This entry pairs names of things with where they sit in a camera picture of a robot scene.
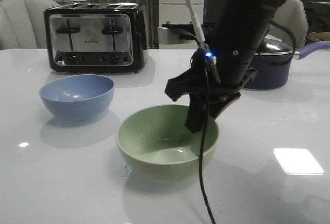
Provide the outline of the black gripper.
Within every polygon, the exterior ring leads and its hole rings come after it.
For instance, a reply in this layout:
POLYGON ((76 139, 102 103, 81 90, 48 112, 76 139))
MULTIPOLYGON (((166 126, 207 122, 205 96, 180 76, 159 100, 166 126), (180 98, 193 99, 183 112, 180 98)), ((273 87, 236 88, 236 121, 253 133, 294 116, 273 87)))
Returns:
POLYGON ((241 97, 240 90, 253 80, 257 70, 248 67, 238 86, 225 86, 218 83, 215 58, 204 51, 195 51, 190 59, 190 68, 179 76, 169 79, 165 94, 177 101, 182 95, 189 94, 189 107, 185 126, 191 133, 199 132, 208 117, 208 95, 212 98, 209 114, 213 119, 241 97))

